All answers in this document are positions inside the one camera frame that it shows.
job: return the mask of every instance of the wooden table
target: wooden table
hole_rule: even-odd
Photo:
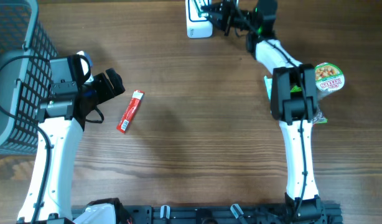
[[[269,73],[244,39],[217,30],[189,39],[183,1],[41,4],[39,17],[61,55],[85,50],[94,74],[113,67],[127,89],[100,106],[103,124],[86,125],[73,205],[108,197],[125,205],[284,201]],[[382,223],[382,1],[280,1],[275,29],[296,59],[334,63],[346,76],[320,102],[328,124],[313,131],[321,198],[341,203],[345,223]],[[122,134],[115,127],[135,89],[145,99]],[[34,156],[0,156],[0,223],[15,222],[33,165]]]

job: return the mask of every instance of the gray basket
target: gray basket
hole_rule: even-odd
[[[36,0],[0,0],[0,65],[18,55],[56,57],[53,46],[38,20]],[[50,66],[41,60],[22,59],[0,74],[0,104],[19,119],[37,124],[35,109],[48,94]],[[0,154],[33,154],[37,131],[32,126],[0,112]]]

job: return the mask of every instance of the black bracket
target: black bracket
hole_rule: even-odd
[[[223,0],[222,2],[202,6],[201,10],[209,13],[207,20],[223,31],[225,36],[228,36],[231,27],[249,30],[249,26],[245,24],[244,19],[238,14],[235,3],[232,0]],[[254,12],[241,10],[241,13],[248,21],[252,22]]]
[[[301,83],[297,76],[301,74]],[[307,98],[307,114],[300,91],[292,92],[294,86],[303,85]],[[294,120],[311,120],[317,111],[317,88],[315,87],[315,70],[310,64],[298,68],[275,68],[273,71],[273,87],[271,89],[271,114],[276,120],[285,121],[289,125]]]
[[[218,224],[209,209],[198,209],[195,215],[196,224]]]
[[[53,65],[56,82],[51,84],[48,97],[39,103],[37,120],[40,123],[63,116],[66,120],[75,118],[84,130],[86,116],[98,104],[125,91],[122,78],[113,68],[106,70],[109,79],[100,73],[92,82],[85,83],[79,56],[56,59]]]
[[[325,217],[324,207],[318,195],[315,195],[313,199],[303,200],[297,214],[295,214],[299,202],[300,198],[293,200],[285,193],[285,223],[316,223]]]

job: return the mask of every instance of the white box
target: white box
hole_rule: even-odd
[[[213,25],[205,17],[199,18],[193,0],[185,0],[185,16],[187,19],[187,35],[190,38],[210,37],[213,34]]]

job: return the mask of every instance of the black metal frame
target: black metal frame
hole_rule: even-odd
[[[248,30],[246,49],[254,56],[258,42],[276,38],[273,27],[277,6],[276,0],[260,0],[252,11],[247,11],[238,9],[234,0],[222,0],[222,2],[202,6],[201,10],[209,14],[207,20],[222,30],[225,36],[228,36],[231,27]]]
[[[309,220],[308,224],[342,224],[342,211],[339,204],[322,203],[321,217]],[[285,204],[265,204],[258,206],[241,206],[243,218],[247,224],[283,224],[286,223],[283,214]],[[72,210],[73,218],[79,217],[86,208]],[[161,218],[161,207],[152,206],[124,206],[133,218],[133,224],[211,224],[215,220],[218,224],[243,223],[236,219],[230,207],[171,207],[170,218]]]

